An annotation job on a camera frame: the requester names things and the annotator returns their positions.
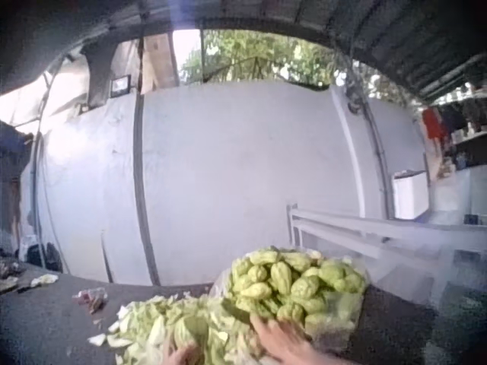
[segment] roof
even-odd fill
[[[86,42],[196,27],[262,30],[337,46],[431,102],[485,79],[485,7],[475,0],[8,1],[0,8],[0,91],[33,81]]]

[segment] sky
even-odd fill
[[[177,66],[180,68],[191,51],[200,48],[199,30],[175,30],[173,32],[173,44]]]

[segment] plastic bag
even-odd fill
[[[309,249],[292,248],[295,252],[304,252],[308,255],[316,254],[316,251]],[[279,249],[280,251],[289,252],[289,248]],[[370,284],[370,278],[365,270],[358,262],[355,262],[348,256],[342,258],[326,257],[328,262],[337,262],[351,266],[354,271],[364,278],[365,285]],[[210,297],[225,297],[227,295],[227,288],[231,278],[231,268],[225,269],[217,278],[209,292]],[[313,336],[314,346],[322,351],[340,352],[346,349],[349,342],[350,335],[356,329],[358,319],[361,314],[361,306],[363,302],[363,292],[357,294],[342,293],[337,291],[330,291],[327,294],[326,303],[327,308],[323,314],[327,315],[326,322],[319,326],[317,334]],[[265,363],[269,359],[261,359],[260,363]],[[250,356],[241,354],[239,361],[236,363],[253,363]]]

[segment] dark table surface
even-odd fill
[[[28,266],[20,282],[45,273]],[[114,352],[98,348],[87,338],[106,332],[116,321],[123,304],[148,300],[154,295],[193,296],[207,293],[210,284],[183,287],[143,287],[107,284],[58,274],[59,280],[22,294],[0,296],[0,364],[115,364]],[[104,287],[107,305],[94,315],[73,299],[80,290]],[[376,287],[369,287],[358,328],[344,357],[363,364],[422,363],[422,349],[431,337],[434,311],[418,306]],[[101,328],[93,323],[101,320]]]

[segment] metal frame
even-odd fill
[[[397,265],[406,265],[434,277],[431,303],[439,305],[441,295],[454,269],[454,254],[457,250],[487,252],[487,227],[446,226],[420,224],[405,221],[385,221],[370,218],[351,217],[340,214],[306,211],[297,205],[288,205],[288,229],[291,245],[304,247],[303,232],[331,241],[363,256],[385,261],[387,269],[381,275],[388,275]],[[425,259],[414,252],[391,249],[387,241],[405,240],[420,243],[440,243],[437,258]]]

